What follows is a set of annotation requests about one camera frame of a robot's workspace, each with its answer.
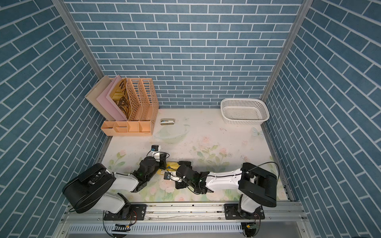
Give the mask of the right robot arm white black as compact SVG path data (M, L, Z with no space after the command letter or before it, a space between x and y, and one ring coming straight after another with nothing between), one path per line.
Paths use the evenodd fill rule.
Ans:
M251 163L243 163L240 169L230 172L196 172L190 162L180 161L174 172L167 168L167 178L173 180L176 189L191 187L197 195L215 193L220 190L238 190L238 204L226 205L227 220L263 219L264 207L274 208L277 205L278 177Z

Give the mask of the yellow car print pillowcase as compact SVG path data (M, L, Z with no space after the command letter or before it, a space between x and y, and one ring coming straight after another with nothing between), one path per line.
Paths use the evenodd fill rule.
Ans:
M170 172L175 172L179 168L179 164L177 162L166 162L166 170Z

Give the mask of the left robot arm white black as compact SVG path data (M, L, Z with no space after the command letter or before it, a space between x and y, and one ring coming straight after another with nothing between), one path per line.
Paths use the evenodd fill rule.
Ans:
M141 191L158 170L166 169L166 157L163 152L147 156L140 162L137 170L127 175L111 172L101 163L97 163L69 181L63 187L62 193L78 214L93 208L125 220L131 214L131 203L123 194L112 194L111 191Z

